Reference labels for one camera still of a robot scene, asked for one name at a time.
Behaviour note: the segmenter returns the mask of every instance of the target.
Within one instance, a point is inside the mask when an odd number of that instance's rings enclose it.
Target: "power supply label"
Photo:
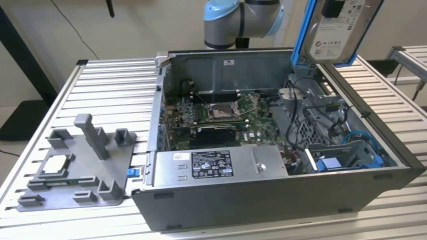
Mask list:
[[[233,176],[229,150],[191,153],[192,177],[195,179]]]

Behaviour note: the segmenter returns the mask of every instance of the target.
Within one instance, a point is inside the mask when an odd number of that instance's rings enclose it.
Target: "gray metal chassis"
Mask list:
[[[164,78],[161,87],[168,94],[170,88],[176,89],[174,82],[189,78],[200,93],[276,88],[292,72],[291,54],[291,49],[176,52],[169,59],[170,64],[164,66],[158,76],[160,79]],[[235,176],[193,180],[191,171],[178,169],[173,161],[169,162],[170,155],[165,156],[153,151],[149,153],[152,167],[145,172],[145,179],[150,181],[141,184],[140,189],[132,193],[134,204],[153,231],[357,212],[377,195],[403,188],[423,173],[424,166],[376,114],[372,113],[360,120],[361,112],[372,110],[357,93],[351,92],[353,89],[335,68],[329,65],[317,65],[317,68],[345,98],[347,104],[355,106],[356,110],[348,120],[351,127],[357,130],[368,129],[391,158],[404,165],[292,176],[264,176],[261,179],[251,177],[253,170],[235,166]],[[295,69],[295,73],[296,78],[307,77],[299,69]],[[152,126],[158,122],[153,118]],[[157,142],[158,136],[156,131],[150,131],[149,145],[154,145],[152,140]],[[237,149],[241,152],[251,151],[243,146]],[[233,147],[223,147],[220,150],[231,151],[233,162],[251,161],[251,157],[241,157]],[[187,165],[187,169],[192,168],[191,159],[180,162]]]

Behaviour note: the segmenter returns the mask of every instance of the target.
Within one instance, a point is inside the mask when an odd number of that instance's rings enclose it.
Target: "black cable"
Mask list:
[[[299,145],[299,136],[300,136],[299,132],[300,132],[300,128],[304,121],[305,121],[305,118],[299,121],[297,129],[296,129],[295,145]]]
[[[328,128],[328,125],[324,124],[321,121],[319,121],[319,120],[316,120],[316,119],[311,119],[311,118],[309,118],[308,121],[309,121],[309,122],[316,122],[316,123],[319,123],[320,125],[323,125],[325,128]],[[321,131],[317,132],[317,135],[319,135],[323,139],[325,139],[331,144],[336,145],[336,143],[333,142],[333,140],[321,134]]]
[[[395,85],[395,86],[396,86],[396,82],[397,82],[397,78],[399,78],[399,75],[400,75],[401,68],[403,68],[403,65],[400,65],[397,74],[395,75],[395,80],[393,80],[393,85]]]
[[[0,153],[9,154],[9,155],[12,155],[12,156],[20,157],[20,155],[17,155],[17,154],[14,154],[14,153],[10,153],[10,152],[8,152],[8,151],[0,150]]]
[[[420,92],[420,90],[416,90],[416,91],[415,91],[415,94],[413,94],[413,97],[412,97],[412,101],[415,101],[415,99],[416,99],[416,97],[417,97],[417,95],[419,95],[419,92]]]
[[[56,3],[53,2],[53,0],[50,0],[50,3],[53,4],[53,6],[54,6],[56,10],[58,11],[60,15],[64,17],[64,19],[65,19],[65,20],[66,20],[66,22],[69,23],[69,25],[70,25],[70,27],[72,27],[72,29],[73,29],[74,33],[77,34],[77,36],[78,36],[78,38],[80,38],[80,40],[81,40],[82,44],[84,44],[84,45],[85,45],[85,47],[89,49],[89,51],[93,53],[93,55],[94,55],[96,59],[97,59],[97,60],[100,60],[100,58],[98,58],[98,56],[96,55],[96,53],[93,52],[92,48],[86,45],[85,41],[82,40],[82,37],[81,37],[81,35],[80,35],[80,33],[78,33],[77,29],[74,28],[74,25],[72,24],[72,22],[70,22],[70,21],[68,20],[68,18],[65,17],[64,13],[61,12],[61,10],[60,10],[58,6],[56,5]]]
[[[353,106],[355,106],[355,105],[351,105],[351,106],[344,110],[344,118],[343,118],[343,120],[341,120],[341,121],[337,120],[337,121],[332,124],[332,126],[329,127],[329,129],[327,130],[327,136],[328,136],[329,138],[332,138],[332,131],[335,130],[335,127],[336,127],[336,126],[340,126],[340,130],[341,130],[343,133],[344,133],[343,124],[347,122],[347,119],[348,119],[348,111],[349,111],[349,109],[351,109]]]
[[[316,80],[312,79],[312,78],[301,77],[301,78],[299,78],[299,79],[295,80],[295,82],[293,82],[293,84],[292,84],[292,86],[291,86],[291,88],[293,89],[293,91],[292,91],[292,92],[293,92],[293,110],[292,110],[291,122],[289,122],[289,124],[288,124],[288,126],[287,126],[285,135],[284,135],[284,136],[285,136],[285,141],[287,141],[287,143],[288,143],[295,149],[297,149],[297,150],[300,150],[300,151],[303,151],[304,149],[300,148],[293,142],[291,142],[291,140],[289,140],[289,133],[291,133],[292,125],[293,125],[293,123],[295,123],[296,112],[297,112],[297,108],[299,108],[299,100],[297,100],[297,96],[296,96],[296,92],[295,92],[295,85],[296,85],[296,83],[299,82],[299,80],[301,80],[301,79],[309,79],[309,80],[316,81]]]

